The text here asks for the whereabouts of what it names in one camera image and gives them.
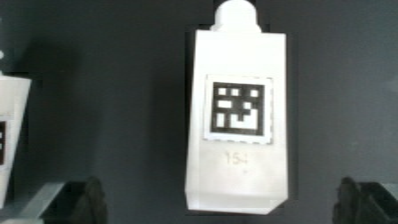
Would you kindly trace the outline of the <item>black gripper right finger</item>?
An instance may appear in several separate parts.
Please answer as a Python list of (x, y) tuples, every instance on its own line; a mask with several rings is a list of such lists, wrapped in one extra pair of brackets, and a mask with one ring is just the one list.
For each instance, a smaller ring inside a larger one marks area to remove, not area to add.
[(398, 184), (341, 179), (332, 224), (398, 224)]

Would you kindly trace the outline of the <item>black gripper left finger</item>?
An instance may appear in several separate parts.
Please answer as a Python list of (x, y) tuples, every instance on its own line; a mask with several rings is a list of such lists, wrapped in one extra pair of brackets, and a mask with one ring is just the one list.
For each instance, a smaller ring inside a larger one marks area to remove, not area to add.
[(39, 216), (45, 224), (109, 224), (101, 181), (69, 181)]

